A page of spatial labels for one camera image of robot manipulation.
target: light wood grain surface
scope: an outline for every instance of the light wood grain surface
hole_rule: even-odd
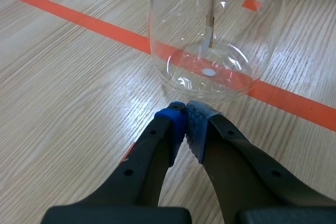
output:
[[[51,0],[147,36],[147,0]],[[336,108],[336,0],[288,0],[263,80]],[[112,173],[167,96],[150,56],[18,0],[0,0],[0,220],[39,223]],[[255,145],[336,198],[336,134],[243,96],[215,105]],[[223,223],[203,167],[181,146],[160,205]]]

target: orange tape strip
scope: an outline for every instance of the orange tape strip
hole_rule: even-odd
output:
[[[149,39],[49,0],[20,0],[77,25],[150,54]],[[336,132],[336,109],[263,81],[248,93],[260,101]]]
[[[127,157],[127,155],[129,154],[129,152],[133,149],[133,146],[135,145],[135,142],[133,142],[131,144],[131,146],[128,148],[128,150],[126,151],[125,155],[122,157],[121,161],[119,162],[119,164],[121,164],[121,162],[124,161],[124,159]]]

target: orange tape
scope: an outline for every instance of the orange tape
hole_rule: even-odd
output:
[[[95,31],[101,35],[119,41],[142,52],[146,52],[147,54],[151,53],[149,39],[144,36],[138,35],[121,27],[114,26],[97,18],[93,18],[89,15],[80,13],[76,10],[56,4],[49,0],[20,1],[35,6],[46,12],[52,13],[58,17],[64,18],[70,22]],[[168,51],[163,54],[162,58],[165,58],[169,55],[169,50],[173,50],[170,46],[165,46],[167,46],[166,49]],[[172,63],[179,65],[180,60],[181,58],[176,57],[172,61]],[[195,70],[192,67],[188,66],[188,64],[183,65],[183,67],[189,71],[195,71],[194,73],[204,76],[203,74],[197,72],[197,69]],[[250,91],[248,95],[336,132],[336,109],[334,108],[312,101],[300,95],[291,93],[287,90],[275,87],[263,81],[258,81],[255,88]]]
[[[261,6],[261,2],[257,0],[245,0],[241,6],[256,12]]]
[[[122,157],[121,161],[119,162],[119,164],[121,164],[121,162],[124,161],[124,159],[127,157],[127,155],[129,154],[129,152],[133,149],[133,146],[135,145],[135,142],[133,142],[131,144],[131,146],[128,148],[128,150],[126,151],[125,155]]]

